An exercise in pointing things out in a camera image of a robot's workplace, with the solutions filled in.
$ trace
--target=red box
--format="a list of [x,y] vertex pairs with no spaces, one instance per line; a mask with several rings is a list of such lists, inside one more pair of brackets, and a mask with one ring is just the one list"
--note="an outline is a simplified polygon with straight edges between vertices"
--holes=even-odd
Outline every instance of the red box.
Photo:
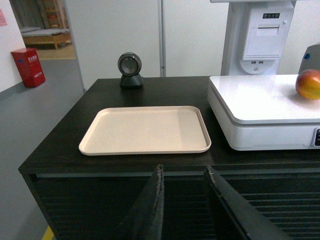
[[25,87],[34,88],[46,81],[35,48],[21,48],[11,54]]

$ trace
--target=gray floor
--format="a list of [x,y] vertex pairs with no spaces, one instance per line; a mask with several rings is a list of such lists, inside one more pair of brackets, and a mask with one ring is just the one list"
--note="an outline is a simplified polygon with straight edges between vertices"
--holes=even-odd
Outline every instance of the gray floor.
[[84,94],[77,60],[43,60],[46,81],[0,93],[0,240],[41,240],[47,223],[18,167]]

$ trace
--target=tray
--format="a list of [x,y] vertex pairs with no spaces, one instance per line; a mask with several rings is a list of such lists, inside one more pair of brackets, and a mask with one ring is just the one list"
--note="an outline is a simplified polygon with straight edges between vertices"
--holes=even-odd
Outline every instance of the tray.
[[84,155],[202,153],[211,146],[193,106],[106,108],[98,112],[79,150]]

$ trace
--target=white wall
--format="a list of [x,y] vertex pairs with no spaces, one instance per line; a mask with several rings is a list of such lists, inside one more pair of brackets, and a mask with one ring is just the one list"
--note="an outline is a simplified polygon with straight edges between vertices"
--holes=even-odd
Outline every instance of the white wall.
[[0,92],[22,82],[11,52],[25,48],[9,0],[0,1],[7,25],[0,26]]
[[320,43],[320,1],[297,1],[278,74],[298,74],[307,47]]
[[[218,76],[228,3],[163,0],[166,75]],[[160,75],[158,1],[65,0],[84,86],[120,78],[119,56],[142,60],[141,75]],[[297,74],[308,46],[320,42],[320,0],[297,1],[278,74]]]
[[164,0],[166,76],[220,75],[228,3]]
[[[164,0],[166,75],[219,76],[228,3]],[[320,42],[320,0],[297,1],[278,74],[297,74],[308,46]]]
[[153,0],[65,0],[84,88],[120,78],[125,52],[142,61],[143,77],[160,76],[158,3]]

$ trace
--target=weighing platform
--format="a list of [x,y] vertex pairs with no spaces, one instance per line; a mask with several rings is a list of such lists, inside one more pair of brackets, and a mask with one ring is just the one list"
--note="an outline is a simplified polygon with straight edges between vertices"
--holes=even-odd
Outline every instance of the weighing platform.
[[320,100],[296,92],[297,75],[212,76],[209,104],[238,151],[320,149]]

